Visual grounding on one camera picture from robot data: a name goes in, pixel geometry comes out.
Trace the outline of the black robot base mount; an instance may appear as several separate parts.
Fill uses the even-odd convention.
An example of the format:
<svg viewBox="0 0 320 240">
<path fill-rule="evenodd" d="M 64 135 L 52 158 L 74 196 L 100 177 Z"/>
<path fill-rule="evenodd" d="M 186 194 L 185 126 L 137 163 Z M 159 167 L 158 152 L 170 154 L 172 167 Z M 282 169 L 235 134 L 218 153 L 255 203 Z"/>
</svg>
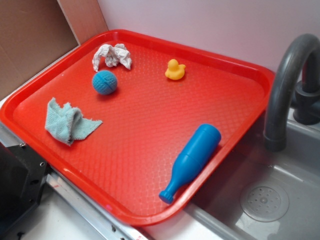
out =
<svg viewBox="0 0 320 240">
<path fill-rule="evenodd" d="M 31 147 L 0 145 L 0 237 L 38 207 L 47 162 Z"/>
</svg>

